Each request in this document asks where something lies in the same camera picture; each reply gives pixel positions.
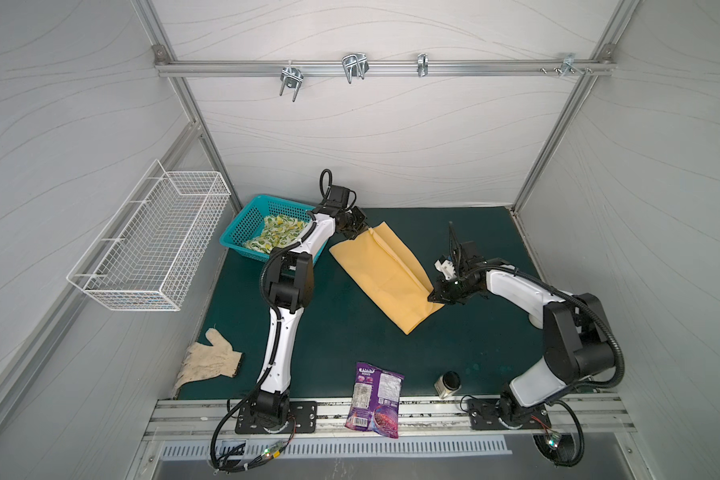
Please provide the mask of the yellow skirt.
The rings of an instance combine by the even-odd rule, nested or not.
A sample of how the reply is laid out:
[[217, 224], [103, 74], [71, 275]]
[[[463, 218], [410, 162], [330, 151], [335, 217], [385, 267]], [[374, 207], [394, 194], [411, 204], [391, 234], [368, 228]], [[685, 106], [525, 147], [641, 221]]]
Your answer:
[[330, 253], [406, 335], [443, 307], [429, 300], [433, 285], [424, 268], [385, 222], [332, 246]]

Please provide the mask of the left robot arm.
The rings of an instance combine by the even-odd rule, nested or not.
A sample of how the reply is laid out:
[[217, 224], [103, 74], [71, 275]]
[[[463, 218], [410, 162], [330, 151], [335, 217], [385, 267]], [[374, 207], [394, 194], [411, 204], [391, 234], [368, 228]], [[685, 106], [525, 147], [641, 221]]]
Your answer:
[[262, 371], [254, 388], [237, 404], [229, 406], [210, 441], [210, 465], [216, 473], [239, 473], [260, 467], [282, 453], [290, 441], [279, 441], [252, 460], [235, 457], [244, 448], [237, 446], [220, 454], [217, 442], [223, 427], [245, 412], [255, 422], [275, 431], [297, 431], [290, 413], [291, 362], [298, 325], [313, 298], [314, 264], [318, 253], [337, 233], [353, 239], [367, 230], [366, 216], [356, 206], [357, 193], [333, 181], [326, 168], [319, 177], [321, 201], [308, 212], [309, 223], [298, 237], [269, 255], [259, 277], [259, 292], [270, 314], [270, 328]]

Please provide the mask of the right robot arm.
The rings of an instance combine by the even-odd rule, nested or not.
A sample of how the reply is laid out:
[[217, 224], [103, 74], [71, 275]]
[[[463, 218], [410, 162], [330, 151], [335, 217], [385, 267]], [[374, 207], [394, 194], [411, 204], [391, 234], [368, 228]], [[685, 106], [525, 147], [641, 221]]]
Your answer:
[[518, 429], [579, 387], [608, 389], [622, 382], [624, 352], [598, 297], [565, 292], [501, 258], [487, 259], [474, 242], [461, 242], [453, 226], [448, 245], [448, 253], [435, 262], [439, 276], [429, 301], [456, 305], [475, 296], [501, 297], [542, 331], [541, 359], [512, 379], [495, 404], [502, 424]]

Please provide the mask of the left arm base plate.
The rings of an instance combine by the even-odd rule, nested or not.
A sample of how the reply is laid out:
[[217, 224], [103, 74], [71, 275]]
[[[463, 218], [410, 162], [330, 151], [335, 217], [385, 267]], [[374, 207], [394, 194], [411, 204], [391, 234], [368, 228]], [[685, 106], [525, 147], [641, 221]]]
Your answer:
[[237, 413], [234, 431], [238, 435], [314, 433], [316, 422], [317, 403], [314, 401], [288, 403], [287, 410], [274, 415], [246, 403]]

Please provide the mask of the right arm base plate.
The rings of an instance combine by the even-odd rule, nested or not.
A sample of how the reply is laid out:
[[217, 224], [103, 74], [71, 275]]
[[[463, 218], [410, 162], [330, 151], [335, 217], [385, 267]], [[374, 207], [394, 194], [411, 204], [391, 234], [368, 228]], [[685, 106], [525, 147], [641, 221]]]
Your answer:
[[543, 405], [524, 407], [509, 397], [478, 398], [466, 395], [459, 408], [473, 430], [546, 430], [551, 428]]

